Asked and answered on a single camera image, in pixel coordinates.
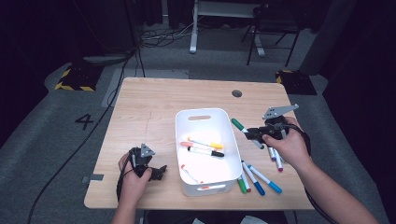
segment yellow marker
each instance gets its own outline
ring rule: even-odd
[[[208,147],[213,147],[215,149],[223,149],[223,144],[220,143],[213,143],[213,142],[205,142],[202,140],[191,139],[190,137],[187,138],[190,142],[201,144]]]

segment green marker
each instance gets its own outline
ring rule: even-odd
[[[241,124],[238,122],[238,120],[236,119],[231,119],[231,123],[233,123],[233,125],[235,125],[236,128],[239,129],[239,131],[242,131],[242,133],[248,133],[248,130]],[[257,140],[251,140],[254,145],[256,145],[259,149],[264,149],[264,146]]]
[[[239,188],[241,188],[242,193],[246,194],[248,192],[247,187],[245,186],[245,182],[242,179],[241,175],[238,177],[238,184],[239,184]]]

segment wooden table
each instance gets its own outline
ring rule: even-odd
[[[233,91],[241,91],[234,97]],[[237,184],[222,194],[189,197],[182,193],[182,180],[177,166],[175,115],[185,109],[222,108],[228,116],[245,127],[262,126],[262,115],[268,107],[290,105],[282,85],[213,80],[127,77],[123,80],[102,149],[93,173],[104,175],[101,181],[91,181],[85,205],[90,208],[116,208],[118,161],[132,147],[142,143],[156,155],[150,166],[167,165],[161,181],[148,183],[146,194],[138,204],[140,209],[194,210],[296,210],[313,209],[295,170],[284,164],[280,173],[266,149],[258,149],[233,126],[241,158],[277,183],[282,189],[276,194],[257,178],[266,191],[261,196],[254,188],[243,194]],[[285,116],[295,117],[293,112]]]

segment blue marker cap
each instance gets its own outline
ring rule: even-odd
[[[256,189],[259,191],[261,196],[265,195],[265,191],[258,181],[254,183],[254,186],[256,186]]]
[[[271,187],[271,189],[273,189],[276,193],[281,193],[282,192],[282,189],[280,188],[280,187],[278,187],[274,182],[270,182],[269,184],[268,184],[268,186],[270,186]]]

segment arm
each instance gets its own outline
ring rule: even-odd
[[[288,123],[300,127],[293,118],[286,118]],[[287,161],[301,178],[304,187],[332,219],[338,223],[377,223],[367,208],[349,192],[338,185],[308,155],[304,139],[293,129],[282,140],[264,135],[265,143],[276,148],[282,158]]]
[[[128,153],[123,155],[119,161],[120,170],[128,157]],[[111,220],[112,224],[121,223],[134,223],[134,216],[136,212],[137,203],[145,193],[147,183],[151,177],[152,170],[148,168],[142,177],[138,177],[132,171],[132,165],[128,161],[125,167],[125,176],[123,178],[122,190],[120,195],[119,206],[117,207],[116,214]]]

